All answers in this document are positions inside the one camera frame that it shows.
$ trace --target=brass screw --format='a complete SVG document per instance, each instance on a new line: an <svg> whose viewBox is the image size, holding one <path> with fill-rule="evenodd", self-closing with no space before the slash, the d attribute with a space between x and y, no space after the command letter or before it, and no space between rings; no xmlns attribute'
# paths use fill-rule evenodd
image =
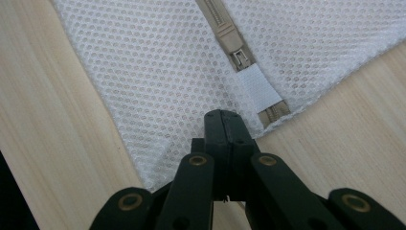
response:
<svg viewBox="0 0 406 230"><path fill-rule="evenodd" d="M193 156L189 159L189 163L194 166L201 166L206 164L207 159L203 156Z"/></svg>
<svg viewBox="0 0 406 230"><path fill-rule="evenodd" d="M259 161L262 165L266 166L273 166L277 164L277 160L275 160L272 156L262 156L259 158Z"/></svg>
<svg viewBox="0 0 406 230"><path fill-rule="evenodd" d="M347 206L357 212L368 213L371 210L371 205L365 199L357 195L346 194L343 195L341 199Z"/></svg>
<svg viewBox="0 0 406 230"><path fill-rule="evenodd" d="M139 194L123 195L119 200L119 208L123 211L131 211L143 203L143 197Z"/></svg>

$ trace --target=mesh texture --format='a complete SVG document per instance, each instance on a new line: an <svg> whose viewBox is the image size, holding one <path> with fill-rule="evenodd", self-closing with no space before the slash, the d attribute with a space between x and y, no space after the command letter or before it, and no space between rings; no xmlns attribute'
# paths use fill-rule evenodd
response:
<svg viewBox="0 0 406 230"><path fill-rule="evenodd" d="M151 191L173 179L192 138L203 136L206 112L235 111L260 137L406 37L401 0L223 3L292 111L267 128L194 1L54 0Z"/></svg>

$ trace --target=light wood surface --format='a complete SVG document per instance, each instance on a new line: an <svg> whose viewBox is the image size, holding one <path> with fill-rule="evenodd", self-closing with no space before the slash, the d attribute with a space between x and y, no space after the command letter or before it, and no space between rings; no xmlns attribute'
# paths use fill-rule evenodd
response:
<svg viewBox="0 0 406 230"><path fill-rule="evenodd" d="M406 222L406 43L258 140L315 193L351 187ZM52 4L0 1L0 150L42 229L86 229L118 190L141 186ZM247 229L216 204L214 229Z"/></svg>

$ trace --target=zipper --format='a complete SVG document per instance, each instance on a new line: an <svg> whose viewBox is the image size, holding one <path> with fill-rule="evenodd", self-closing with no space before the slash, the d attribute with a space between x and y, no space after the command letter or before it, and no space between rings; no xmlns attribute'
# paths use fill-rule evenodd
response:
<svg viewBox="0 0 406 230"><path fill-rule="evenodd" d="M254 56L221 0L195 1L209 22L215 38L236 72L253 65L256 62ZM260 112L259 118L267 127L289 113L290 110L286 102L281 100Z"/></svg>

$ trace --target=zipper slider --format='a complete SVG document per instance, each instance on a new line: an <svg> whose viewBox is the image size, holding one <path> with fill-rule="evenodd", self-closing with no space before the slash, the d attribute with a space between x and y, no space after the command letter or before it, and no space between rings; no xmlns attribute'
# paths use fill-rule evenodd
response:
<svg viewBox="0 0 406 230"><path fill-rule="evenodd" d="M240 71L254 64L251 51L221 1L196 0L196 3L235 70Z"/></svg>

